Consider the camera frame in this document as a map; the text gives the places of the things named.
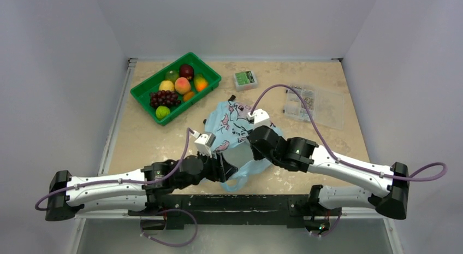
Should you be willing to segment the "light blue plastic bag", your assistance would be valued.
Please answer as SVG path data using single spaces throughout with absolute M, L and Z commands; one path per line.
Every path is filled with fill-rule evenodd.
M 251 106 L 235 101 L 218 103 L 205 121 L 205 131 L 216 136 L 211 150 L 220 152 L 225 160 L 237 167 L 237 171 L 227 180 L 234 180 L 234 185 L 221 183 L 227 192 L 242 189 L 248 178 L 265 171 L 271 162 L 269 160 L 254 160 L 250 144 L 247 140 L 253 124 L 247 120 Z

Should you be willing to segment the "lime green fake fruit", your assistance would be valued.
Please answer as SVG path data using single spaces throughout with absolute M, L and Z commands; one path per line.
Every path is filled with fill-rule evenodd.
M 167 116 L 169 116 L 170 113 L 171 113 L 170 108 L 160 105 L 156 108 L 155 116 L 157 119 L 162 120 L 166 118 Z

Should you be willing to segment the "dark red fake grapes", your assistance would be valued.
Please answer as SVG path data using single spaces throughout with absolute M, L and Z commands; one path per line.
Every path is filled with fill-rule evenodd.
M 158 92 L 151 92 L 149 105 L 153 108 L 160 106 L 164 107 L 176 107 L 182 103 L 181 96 L 175 91 L 161 90 Z

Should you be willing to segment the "orange pink fake peach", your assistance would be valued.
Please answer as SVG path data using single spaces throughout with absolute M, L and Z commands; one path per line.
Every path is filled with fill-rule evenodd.
M 184 95 L 191 91 L 191 84 L 187 78 L 180 77 L 174 83 L 175 91 L 181 95 Z

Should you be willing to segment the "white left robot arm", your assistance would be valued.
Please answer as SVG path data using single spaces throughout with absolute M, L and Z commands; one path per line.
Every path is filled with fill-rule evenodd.
M 64 221 L 100 210 L 157 215 L 163 207 L 161 196 L 198 185 L 204 179 L 225 182 L 237 171 L 221 153 L 213 157 L 198 153 L 107 176 L 78 177 L 67 170 L 58 171 L 45 197 L 45 220 Z

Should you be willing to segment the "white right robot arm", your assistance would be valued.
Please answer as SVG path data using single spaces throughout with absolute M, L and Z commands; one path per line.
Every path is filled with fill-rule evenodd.
M 314 141 L 294 137 L 285 139 L 268 126 L 252 130 L 248 136 L 253 157 L 266 159 L 290 172 L 322 174 L 348 182 L 350 187 L 322 186 L 307 198 L 313 214 L 342 207 L 370 208 L 396 220 L 407 216 L 409 194 L 408 167 L 396 162 L 392 166 L 375 165 L 339 155 L 331 155 Z

